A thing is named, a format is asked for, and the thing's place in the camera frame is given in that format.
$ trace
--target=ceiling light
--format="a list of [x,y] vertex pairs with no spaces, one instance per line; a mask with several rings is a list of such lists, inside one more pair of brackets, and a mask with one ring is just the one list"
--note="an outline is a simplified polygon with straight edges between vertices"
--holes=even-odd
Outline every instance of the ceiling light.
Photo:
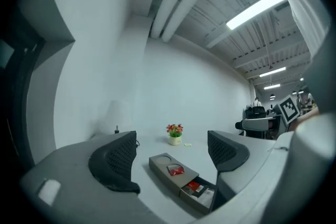
[[278,72],[281,72],[281,71],[284,71],[284,70],[286,70],[286,67],[282,67],[282,68],[279,68],[279,69],[276,69],[276,70],[273,70],[273,71],[261,74],[259,76],[262,78],[264,76],[268,76],[268,75],[271,75],[271,74],[274,74],[274,73],[278,73]]
[[226,23],[226,25],[231,29],[235,29],[237,26],[243,24],[244,22],[250,20],[254,16],[262,13],[268,8],[273,7],[274,5],[279,4],[284,0],[260,0],[257,3],[253,4],[251,7],[248,7],[243,12],[239,13],[236,17],[231,19]]
[[276,88],[276,87],[280,87],[280,84],[264,87],[264,90],[268,90],[268,89],[272,89],[272,88]]

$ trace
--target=ceiling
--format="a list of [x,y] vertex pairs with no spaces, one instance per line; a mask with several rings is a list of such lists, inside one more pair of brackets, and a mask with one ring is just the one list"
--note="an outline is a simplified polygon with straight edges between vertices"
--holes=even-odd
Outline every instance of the ceiling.
[[[176,34],[224,60],[251,80],[257,90],[270,83],[297,82],[299,86],[302,72],[310,61],[310,53],[287,1],[235,30],[227,31],[226,22],[257,1],[198,0]],[[161,2],[162,0],[153,0],[153,16]],[[270,65],[273,69],[286,66],[287,70],[260,78],[259,74],[268,72]]]

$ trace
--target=textured black grip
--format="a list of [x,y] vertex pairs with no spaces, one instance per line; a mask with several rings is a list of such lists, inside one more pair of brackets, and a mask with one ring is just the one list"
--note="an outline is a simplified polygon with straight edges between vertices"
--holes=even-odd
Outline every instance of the textured black grip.
[[131,181],[136,139],[137,133],[130,132],[91,155],[89,169],[96,180],[113,191],[140,193],[139,185]]
[[245,145],[214,131],[208,131],[208,152],[218,172],[229,172],[242,165],[250,156]]

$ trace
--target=lampshade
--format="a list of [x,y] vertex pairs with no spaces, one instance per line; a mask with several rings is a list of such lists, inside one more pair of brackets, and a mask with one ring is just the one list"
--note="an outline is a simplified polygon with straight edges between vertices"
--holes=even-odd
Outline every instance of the lampshade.
[[113,100],[109,104],[101,130],[106,134],[113,134],[116,126],[120,133],[133,130],[131,110],[127,102]]

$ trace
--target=red and black package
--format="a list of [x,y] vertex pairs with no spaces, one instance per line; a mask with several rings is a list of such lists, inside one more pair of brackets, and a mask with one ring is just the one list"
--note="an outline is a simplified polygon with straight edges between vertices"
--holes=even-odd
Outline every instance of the red and black package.
[[168,172],[171,176],[176,176],[180,174],[184,174],[184,169],[181,165],[171,164],[167,166]]

